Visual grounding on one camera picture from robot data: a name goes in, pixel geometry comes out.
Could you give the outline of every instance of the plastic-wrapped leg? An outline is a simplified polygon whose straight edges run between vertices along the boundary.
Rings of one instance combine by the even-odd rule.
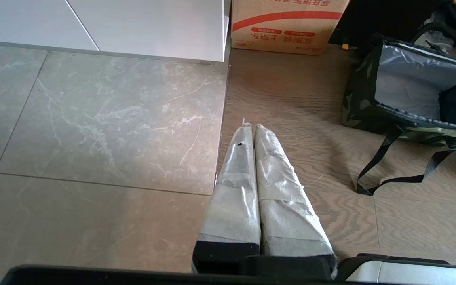
[[[262,125],[256,127],[255,154],[262,252],[324,258],[335,277],[337,258],[319,217],[276,135]]]
[[[198,273],[237,274],[239,261],[260,253],[255,152],[250,124],[232,137],[192,256]]]

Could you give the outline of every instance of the wooden floor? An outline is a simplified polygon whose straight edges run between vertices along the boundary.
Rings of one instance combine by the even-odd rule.
[[[374,197],[353,179],[383,137],[340,124],[353,54],[319,57],[232,50],[221,152],[243,118],[273,130],[340,258],[358,253],[456,264],[456,153],[421,184],[387,184]],[[436,149],[398,141],[366,181],[423,173]]]

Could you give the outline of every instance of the camouflage bag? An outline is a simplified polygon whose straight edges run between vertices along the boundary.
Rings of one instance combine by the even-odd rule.
[[[351,76],[342,124],[386,135],[358,176],[357,193],[372,196],[386,183],[422,182],[456,151],[456,58],[398,40],[378,39]],[[448,146],[448,150],[436,152],[422,175],[362,186],[360,178],[382,160],[396,139]]]

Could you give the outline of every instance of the grey tile floor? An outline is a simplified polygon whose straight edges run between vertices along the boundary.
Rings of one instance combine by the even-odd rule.
[[[30,263],[190,270],[227,73],[0,47],[0,279]]]

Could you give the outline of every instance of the cardboard box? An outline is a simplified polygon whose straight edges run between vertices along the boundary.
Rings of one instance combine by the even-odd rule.
[[[232,47],[319,55],[349,0],[233,0]]]

